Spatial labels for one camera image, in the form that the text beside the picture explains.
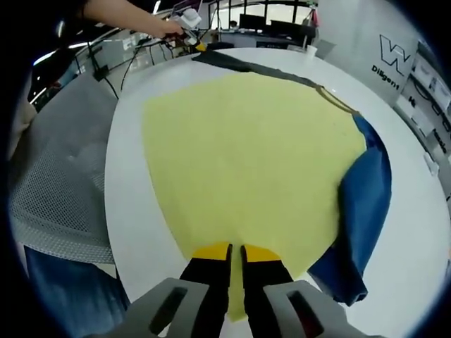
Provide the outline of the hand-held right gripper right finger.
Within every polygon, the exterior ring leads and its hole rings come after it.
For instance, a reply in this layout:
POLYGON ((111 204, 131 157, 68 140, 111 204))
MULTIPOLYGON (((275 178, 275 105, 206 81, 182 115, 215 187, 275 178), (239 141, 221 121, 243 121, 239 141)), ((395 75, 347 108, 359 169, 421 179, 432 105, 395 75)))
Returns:
POLYGON ((347 337, 344 309, 304 280, 294 281, 272 251, 243 245, 245 312, 254 337, 347 337))

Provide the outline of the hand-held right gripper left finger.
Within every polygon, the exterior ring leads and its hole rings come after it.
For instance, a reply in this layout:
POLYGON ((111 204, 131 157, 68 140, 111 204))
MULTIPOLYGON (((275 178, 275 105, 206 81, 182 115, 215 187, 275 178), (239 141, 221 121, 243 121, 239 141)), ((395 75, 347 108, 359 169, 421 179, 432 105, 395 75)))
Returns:
POLYGON ((130 307, 130 336, 219 337, 228 310, 233 246, 196 250, 178 278, 168 277, 130 307))

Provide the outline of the person's left hand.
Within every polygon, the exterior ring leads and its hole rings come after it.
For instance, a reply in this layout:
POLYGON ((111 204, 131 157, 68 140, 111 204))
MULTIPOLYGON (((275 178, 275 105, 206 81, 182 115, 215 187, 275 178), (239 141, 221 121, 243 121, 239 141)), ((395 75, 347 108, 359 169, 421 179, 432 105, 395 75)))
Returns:
POLYGON ((173 20, 157 20, 156 27, 152 32, 154 37, 160 39, 168 39, 174 36, 182 36, 184 34, 183 29, 177 22, 173 20))

